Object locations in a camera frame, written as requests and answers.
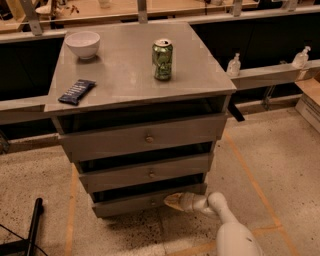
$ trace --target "spray bottle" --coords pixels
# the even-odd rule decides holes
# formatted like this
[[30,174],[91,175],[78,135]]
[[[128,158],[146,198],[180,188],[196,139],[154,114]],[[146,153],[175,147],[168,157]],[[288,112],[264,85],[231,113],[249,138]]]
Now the spray bottle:
[[302,52],[299,52],[293,59],[292,66],[295,68],[303,68],[309,59],[308,51],[311,51],[310,46],[306,46]]
[[238,76],[240,73],[241,62],[239,61],[240,53],[236,53],[236,56],[233,60],[229,61],[227,74],[229,76]]

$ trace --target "concrete floor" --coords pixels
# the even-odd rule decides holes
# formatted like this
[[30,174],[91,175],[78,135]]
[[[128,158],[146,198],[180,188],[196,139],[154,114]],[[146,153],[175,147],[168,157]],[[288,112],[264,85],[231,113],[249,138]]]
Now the concrete floor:
[[[318,256],[320,135],[292,107],[242,112],[217,143],[208,192],[224,193],[267,255]],[[50,256],[216,255],[218,218],[162,207],[97,219],[60,146],[2,155],[0,169],[0,224],[27,237],[42,197],[37,244]],[[0,243],[13,240],[0,228]]]

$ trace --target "bowl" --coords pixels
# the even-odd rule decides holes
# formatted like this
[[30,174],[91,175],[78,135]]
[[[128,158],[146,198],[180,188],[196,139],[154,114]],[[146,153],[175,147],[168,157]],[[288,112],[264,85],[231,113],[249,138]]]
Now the bowl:
[[65,43],[80,59],[91,59],[99,49],[100,35],[91,31],[77,32],[67,36]]

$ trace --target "white robotic arm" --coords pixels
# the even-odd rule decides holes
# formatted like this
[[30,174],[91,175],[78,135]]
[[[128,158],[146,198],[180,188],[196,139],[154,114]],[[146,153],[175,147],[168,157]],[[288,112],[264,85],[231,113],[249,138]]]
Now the white robotic arm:
[[166,197],[164,202],[180,211],[201,212],[208,217],[218,215],[222,222],[216,239],[218,256],[265,256],[250,230],[230,211],[221,193],[211,193],[208,197],[177,193]]

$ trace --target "green can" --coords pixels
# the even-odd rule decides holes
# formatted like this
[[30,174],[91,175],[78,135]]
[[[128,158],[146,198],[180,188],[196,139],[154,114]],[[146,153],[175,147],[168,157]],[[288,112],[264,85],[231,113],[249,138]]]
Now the green can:
[[152,46],[152,70],[153,75],[158,80],[169,80],[172,70],[171,40],[166,38],[158,39]]

